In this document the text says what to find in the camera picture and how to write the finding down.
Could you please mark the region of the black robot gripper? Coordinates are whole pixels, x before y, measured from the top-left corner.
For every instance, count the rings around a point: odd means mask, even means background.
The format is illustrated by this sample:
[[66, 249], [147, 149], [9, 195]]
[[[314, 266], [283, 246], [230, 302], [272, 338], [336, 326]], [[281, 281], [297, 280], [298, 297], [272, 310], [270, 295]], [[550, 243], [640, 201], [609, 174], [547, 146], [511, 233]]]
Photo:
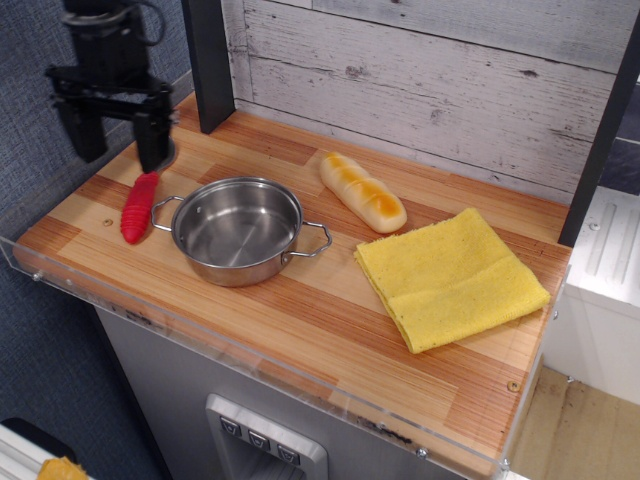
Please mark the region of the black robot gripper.
[[61, 21], [70, 33], [73, 66], [51, 66], [54, 107], [77, 155], [86, 163], [107, 151], [102, 118], [133, 120], [144, 174], [175, 160], [171, 88], [150, 73], [148, 49], [166, 32], [151, 1], [65, 1]]

